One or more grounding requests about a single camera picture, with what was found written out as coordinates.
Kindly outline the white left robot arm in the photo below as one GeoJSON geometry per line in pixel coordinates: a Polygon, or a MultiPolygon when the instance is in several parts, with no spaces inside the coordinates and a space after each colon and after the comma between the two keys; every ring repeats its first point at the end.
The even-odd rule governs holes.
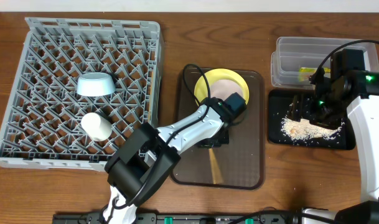
{"type": "Polygon", "coordinates": [[[184,151],[229,142],[228,129],[236,125],[247,103],[248,97],[237,92],[224,100],[208,96],[196,112],[174,124],[142,124],[105,165],[111,198],[98,221],[133,223],[136,209],[160,188],[184,151]]]}

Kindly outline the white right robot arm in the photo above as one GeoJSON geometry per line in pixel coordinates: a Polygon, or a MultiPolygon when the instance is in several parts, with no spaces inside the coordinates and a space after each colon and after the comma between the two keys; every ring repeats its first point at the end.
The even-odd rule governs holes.
{"type": "Polygon", "coordinates": [[[361,171],[361,202],[331,212],[305,208],[296,223],[379,223],[379,73],[365,69],[362,50],[339,47],[327,56],[330,76],[319,67],[310,77],[314,96],[295,96],[288,118],[337,129],[350,121],[361,171]]]}

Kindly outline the green snack wrapper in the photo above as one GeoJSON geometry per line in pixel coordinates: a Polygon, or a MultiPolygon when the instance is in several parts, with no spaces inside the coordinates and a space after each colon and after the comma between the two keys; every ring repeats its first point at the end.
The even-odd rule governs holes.
{"type": "Polygon", "coordinates": [[[309,81],[309,77],[311,77],[315,72],[316,68],[309,68],[309,67],[301,67],[299,69],[299,76],[298,79],[300,82],[309,81]]]}

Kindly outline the white cup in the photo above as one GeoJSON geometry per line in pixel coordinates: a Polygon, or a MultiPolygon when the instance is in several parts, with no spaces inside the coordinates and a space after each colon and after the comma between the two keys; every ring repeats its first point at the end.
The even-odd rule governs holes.
{"type": "Polygon", "coordinates": [[[97,113],[87,113],[81,120],[81,126],[93,141],[104,141],[111,136],[111,123],[97,113]]]}

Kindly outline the leftover cooked rice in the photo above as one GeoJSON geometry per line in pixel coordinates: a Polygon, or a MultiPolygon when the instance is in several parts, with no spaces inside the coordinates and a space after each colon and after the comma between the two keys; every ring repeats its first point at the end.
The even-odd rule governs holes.
{"type": "Polygon", "coordinates": [[[331,140],[343,129],[343,126],[343,121],[337,129],[327,129],[313,125],[307,119],[301,119],[300,122],[289,118],[281,120],[281,132],[293,141],[317,138],[331,140]]]}

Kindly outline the white bowl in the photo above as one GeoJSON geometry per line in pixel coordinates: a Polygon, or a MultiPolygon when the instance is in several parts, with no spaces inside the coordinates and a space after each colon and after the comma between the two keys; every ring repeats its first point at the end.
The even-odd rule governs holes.
{"type": "Polygon", "coordinates": [[[241,86],[232,80],[217,80],[210,87],[210,97],[225,101],[230,95],[237,93],[243,97],[241,86]]]}

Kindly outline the light blue bowl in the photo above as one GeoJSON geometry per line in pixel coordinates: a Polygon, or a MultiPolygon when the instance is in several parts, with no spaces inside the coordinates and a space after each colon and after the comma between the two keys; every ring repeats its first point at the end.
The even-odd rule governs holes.
{"type": "Polygon", "coordinates": [[[80,75],[77,82],[77,93],[82,96],[105,96],[116,91],[112,76],[102,72],[91,72],[80,75]]]}

